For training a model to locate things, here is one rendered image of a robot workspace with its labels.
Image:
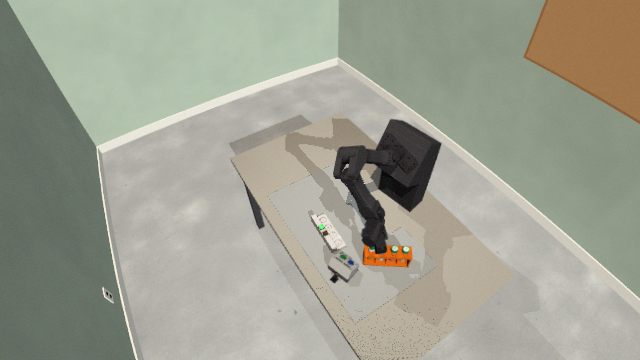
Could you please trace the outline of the white tray with four round nests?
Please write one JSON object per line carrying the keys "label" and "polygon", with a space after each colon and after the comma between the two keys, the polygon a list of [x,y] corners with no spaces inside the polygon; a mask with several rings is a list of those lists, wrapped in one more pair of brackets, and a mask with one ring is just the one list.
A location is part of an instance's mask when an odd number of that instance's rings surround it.
{"label": "white tray with four round nests", "polygon": [[330,222],[326,214],[320,215],[318,217],[316,214],[314,214],[311,216],[311,221],[330,249],[331,253],[346,247],[345,242],[343,241],[333,224]]}

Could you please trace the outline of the grey control panel with blue and green buttons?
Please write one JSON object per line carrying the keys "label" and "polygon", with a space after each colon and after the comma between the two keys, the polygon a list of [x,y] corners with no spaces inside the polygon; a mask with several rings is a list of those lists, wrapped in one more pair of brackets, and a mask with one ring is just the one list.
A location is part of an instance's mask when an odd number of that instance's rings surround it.
{"label": "grey control panel with blue and green buttons", "polygon": [[358,271],[358,267],[359,265],[357,263],[352,261],[343,253],[338,252],[331,257],[331,260],[328,264],[328,269],[334,273],[333,277],[330,280],[335,284],[339,276],[342,280],[348,283],[348,281]]}

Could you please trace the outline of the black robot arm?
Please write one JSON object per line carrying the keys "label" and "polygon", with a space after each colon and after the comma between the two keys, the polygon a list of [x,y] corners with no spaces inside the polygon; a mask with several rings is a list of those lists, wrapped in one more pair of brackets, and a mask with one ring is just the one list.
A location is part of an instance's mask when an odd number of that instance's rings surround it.
{"label": "black robot arm", "polygon": [[[398,163],[406,173],[410,173],[418,164],[391,133],[388,133],[380,144],[384,148],[382,150],[386,151],[366,149],[363,145],[340,147],[337,151],[333,171],[334,178],[340,179],[347,186],[357,203],[359,213],[367,220],[361,233],[362,242],[370,247],[375,246],[375,253],[378,255],[387,252],[384,238],[386,236],[385,211],[367,189],[360,172],[365,162],[366,164],[376,164],[376,166],[390,166]],[[345,168],[346,164],[349,164],[348,168]]]}

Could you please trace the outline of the orange tube holder block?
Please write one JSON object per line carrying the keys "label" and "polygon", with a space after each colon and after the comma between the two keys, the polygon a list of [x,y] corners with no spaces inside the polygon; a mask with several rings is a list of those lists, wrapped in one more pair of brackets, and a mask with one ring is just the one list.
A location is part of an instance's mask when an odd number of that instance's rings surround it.
{"label": "orange tube holder block", "polygon": [[[398,246],[398,247],[399,247],[399,250],[397,253],[391,253],[391,245],[387,245],[387,252],[382,255],[378,255],[375,252],[369,252],[368,251],[369,247],[365,245],[363,265],[409,267],[409,264],[412,260],[412,247],[408,246],[410,248],[410,251],[408,254],[402,253],[402,248],[404,246]],[[373,259],[368,260],[367,258],[373,258]],[[378,258],[383,258],[384,260],[379,261]],[[393,262],[390,262],[389,259],[395,259],[395,260]],[[403,259],[405,261],[401,262],[400,260],[398,261],[396,259]]]}

